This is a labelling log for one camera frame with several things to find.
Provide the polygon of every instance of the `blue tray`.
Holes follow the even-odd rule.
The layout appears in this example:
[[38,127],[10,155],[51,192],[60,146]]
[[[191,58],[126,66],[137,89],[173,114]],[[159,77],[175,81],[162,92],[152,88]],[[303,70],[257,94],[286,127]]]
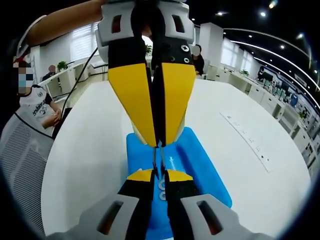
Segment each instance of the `blue tray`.
[[[126,148],[129,175],[138,170],[153,168],[153,148],[143,145],[134,133],[126,137]],[[164,147],[163,152],[166,169],[187,173],[193,177],[202,194],[211,194],[231,208],[231,197],[191,128],[185,127],[177,142]],[[156,165],[160,171],[161,153],[159,149],[156,151]],[[152,213],[146,234],[147,240],[162,240],[173,237],[167,216],[168,204],[160,198],[160,195],[164,195],[161,188],[163,189],[165,184],[159,186],[159,183],[160,180],[155,178]]]

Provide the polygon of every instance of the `screw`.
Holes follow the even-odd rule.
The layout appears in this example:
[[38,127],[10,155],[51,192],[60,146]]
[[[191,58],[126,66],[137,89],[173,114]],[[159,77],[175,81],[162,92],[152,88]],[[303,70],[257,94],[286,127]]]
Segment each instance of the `screw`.
[[182,45],[181,46],[182,51],[184,52],[189,52],[189,47],[187,45]]

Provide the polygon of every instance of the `gray gripper housing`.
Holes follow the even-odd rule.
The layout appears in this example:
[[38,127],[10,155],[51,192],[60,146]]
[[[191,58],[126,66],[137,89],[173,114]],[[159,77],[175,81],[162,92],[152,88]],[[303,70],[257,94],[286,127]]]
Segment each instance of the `gray gripper housing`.
[[[139,199],[119,194],[108,195],[84,211],[79,224],[65,233],[54,233],[48,240],[125,240],[130,219]],[[239,223],[237,214],[212,195],[182,198],[195,240],[273,240],[263,233],[252,233]],[[118,212],[108,234],[99,231],[101,222],[115,206]],[[212,234],[207,218],[212,219],[219,232]]]
[[[268,235],[252,233],[240,225],[238,215],[210,194],[182,198],[181,202],[195,240],[273,240]],[[204,215],[218,228],[217,234],[212,234]]]
[[[194,24],[189,19],[189,6],[185,0],[160,1],[157,7],[165,22],[165,36],[169,38],[183,39],[192,44],[195,39]],[[95,37],[99,55],[105,63],[108,63],[109,42],[114,40],[132,38],[134,36],[131,26],[131,15],[135,7],[134,1],[119,2],[107,1],[109,4],[102,6],[102,20],[98,23]],[[115,17],[121,16],[120,32],[112,33],[112,23]],[[173,16],[178,16],[184,28],[184,32],[178,32]]]

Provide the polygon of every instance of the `office desk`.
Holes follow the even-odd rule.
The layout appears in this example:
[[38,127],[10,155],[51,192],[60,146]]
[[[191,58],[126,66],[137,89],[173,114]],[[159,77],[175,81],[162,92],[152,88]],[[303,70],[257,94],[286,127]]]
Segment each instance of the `office desk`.
[[[59,95],[68,94],[74,87],[76,79],[78,79],[78,77],[80,76],[84,65],[84,62],[76,65],[71,65],[68,69],[58,72],[57,74],[40,82],[38,85],[43,87],[52,98]],[[88,77],[88,69],[85,69],[83,75],[81,76],[80,82],[86,80]]]
[[[221,113],[237,117],[266,150],[270,173]],[[299,209],[310,177],[278,122],[230,84],[196,79],[185,125],[214,163],[240,223],[271,236],[282,231]],[[120,189],[127,176],[130,133],[131,121],[110,83],[93,83],[66,118],[46,164],[41,212],[47,235],[75,226],[83,210]]]
[[217,81],[228,83],[247,94],[250,98],[260,104],[275,119],[280,119],[284,113],[285,103],[273,96],[270,92],[258,84],[255,80],[240,74],[239,72],[228,72],[219,69]]

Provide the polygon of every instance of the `black rectangular slot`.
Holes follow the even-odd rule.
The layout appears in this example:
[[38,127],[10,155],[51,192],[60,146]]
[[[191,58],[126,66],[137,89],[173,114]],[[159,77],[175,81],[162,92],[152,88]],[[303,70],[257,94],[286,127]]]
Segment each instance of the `black rectangular slot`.
[[120,32],[121,32],[121,15],[117,15],[113,18],[111,33],[115,34]]
[[174,21],[174,25],[175,25],[175,30],[178,33],[184,33],[185,32],[185,27],[181,21],[181,18],[177,15],[172,15],[173,21]]
[[197,205],[202,215],[204,216],[206,223],[208,224],[211,234],[217,235],[218,233],[220,233],[223,230],[223,228],[217,216],[212,211],[211,207],[209,207],[208,203],[206,201],[199,201],[197,202]]
[[114,223],[114,220],[123,205],[123,202],[115,201],[112,203],[111,207],[106,211],[106,214],[103,216],[103,219],[101,220],[98,231],[102,233],[103,235],[108,235],[111,229],[112,224]]

